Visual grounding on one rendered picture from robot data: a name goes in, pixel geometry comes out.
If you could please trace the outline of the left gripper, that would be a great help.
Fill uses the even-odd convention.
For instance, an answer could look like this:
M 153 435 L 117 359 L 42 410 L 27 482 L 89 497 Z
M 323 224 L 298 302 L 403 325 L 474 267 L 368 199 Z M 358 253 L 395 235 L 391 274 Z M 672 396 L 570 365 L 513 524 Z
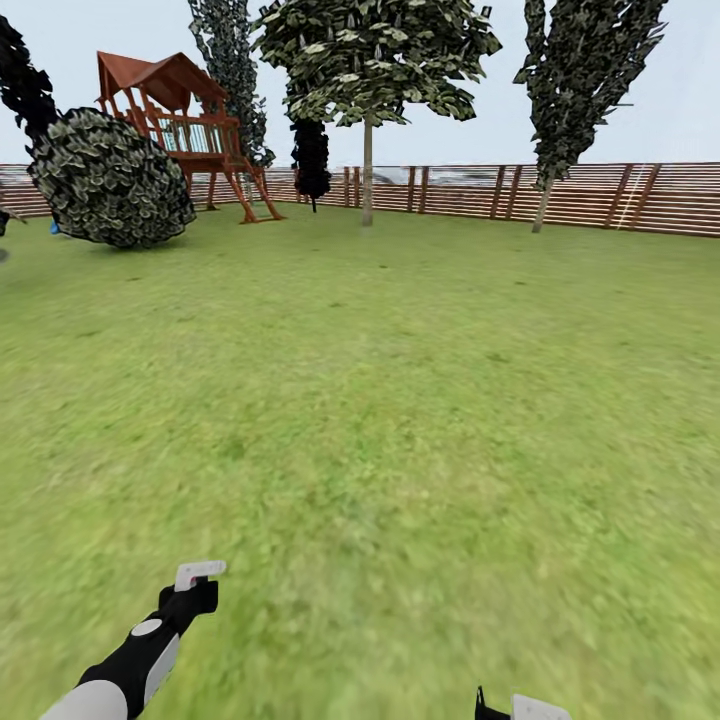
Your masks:
M 159 593 L 159 609 L 171 603 L 185 606 L 189 613 L 189 621 L 193 621 L 201 613 L 212 613 L 218 608 L 218 581 L 198 581 L 189 591 L 176 592 L 173 586 L 161 589 Z

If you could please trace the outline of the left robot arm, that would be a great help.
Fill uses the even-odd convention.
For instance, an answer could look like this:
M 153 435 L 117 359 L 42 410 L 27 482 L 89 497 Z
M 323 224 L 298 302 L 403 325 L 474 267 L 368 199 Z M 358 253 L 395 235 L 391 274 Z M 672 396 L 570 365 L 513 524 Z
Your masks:
M 218 608 L 219 582 L 206 578 L 221 575 L 227 565 L 181 563 L 176 583 L 159 593 L 160 610 L 129 631 L 129 641 L 103 663 L 89 665 L 80 684 L 40 720 L 135 720 L 175 665 L 189 623 Z

